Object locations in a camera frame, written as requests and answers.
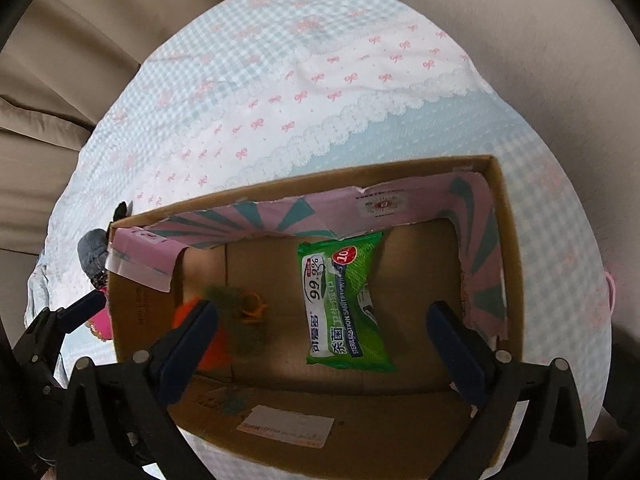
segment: bolt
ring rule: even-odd
[[[81,357],[78,359],[78,361],[76,361],[76,368],[78,370],[84,370],[90,364],[91,364],[91,359],[89,359],[88,357]]]
[[[138,350],[135,354],[133,354],[133,362],[135,363],[146,363],[147,359],[149,359],[149,352],[147,352],[146,350]]]
[[[511,362],[511,354],[506,350],[498,350],[495,353],[495,358],[498,359],[503,364],[507,364]]]
[[[561,357],[556,359],[554,361],[554,364],[556,365],[556,368],[560,371],[565,372],[569,369],[569,363],[565,359],[562,359]]]
[[[129,439],[129,443],[132,447],[135,447],[138,443],[138,436],[133,433],[133,431],[129,431],[129,433],[127,433],[127,438]]]

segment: cardboard box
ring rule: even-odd
[[[508,304],[508,340],[522,355],[524,293],[516,230],[498,162],[491,156],[412,160],[277,180],[173,204],[112,226],[146,226],[179,212],[241,200],[277,200],[344,186],[367,187],[409,176],[476,171],[495,202]],[[109,295],[119,360],[148,348],[171,328],[177,305],[218,283],[259,292],[268,308],[260,358],[195,376],[172,406],[176,423],[249,460],[313,478],[427,478],[462,436],[470,409],[427,338],[428,305],[446,300],[461,313],[460,263],[453,225],[444,219],[392,228],[378,250],[369,285],[385,347],[398,372],[379,374],[307,365],[309,339],[296,258],[300,238],[259,238],[189,248],[169,293],[110,274]],[[255,406],[334,418],[320,449],[271,440],[236,428]]]

